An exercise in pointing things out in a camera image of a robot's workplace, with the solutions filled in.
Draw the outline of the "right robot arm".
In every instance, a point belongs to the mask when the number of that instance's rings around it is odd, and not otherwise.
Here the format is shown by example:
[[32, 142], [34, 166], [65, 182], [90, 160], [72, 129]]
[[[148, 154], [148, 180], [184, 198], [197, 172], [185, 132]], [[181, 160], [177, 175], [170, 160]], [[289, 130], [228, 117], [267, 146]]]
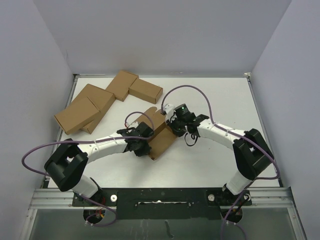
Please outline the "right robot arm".
[[237, 170], [224, 185], [223, 200], [232, 205], [241, 197], [241, 192], [271, 165], [272, 153], [257, 129], [237, 130], [226, 125], [212, 122], [207, 115], [196, 116], [186, 104], [175, 107], [166, 104], [162, 110], [165, 123], [177, 136], [187, 134], [196, 141], [198, 138], [210, 139], [232, 150]]

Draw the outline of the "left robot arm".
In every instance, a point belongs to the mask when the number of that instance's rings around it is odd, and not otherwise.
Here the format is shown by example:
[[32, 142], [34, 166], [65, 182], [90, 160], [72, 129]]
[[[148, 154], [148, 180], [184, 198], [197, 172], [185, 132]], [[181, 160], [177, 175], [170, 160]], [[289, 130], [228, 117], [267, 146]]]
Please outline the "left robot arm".
[[153, 135], [153, 129], [141, 122], [89, 143], [76, 143], [69, 138], [55, 150], [44, 169], [60, 191], [73, 190], [89, 205], [95, 206], [102, 199], [102, 189], [91, 177], [84, 175], [86, 166], [113, 154], [134, 152], [137, 157], [148, 155], [151, 151], [148, 140]]

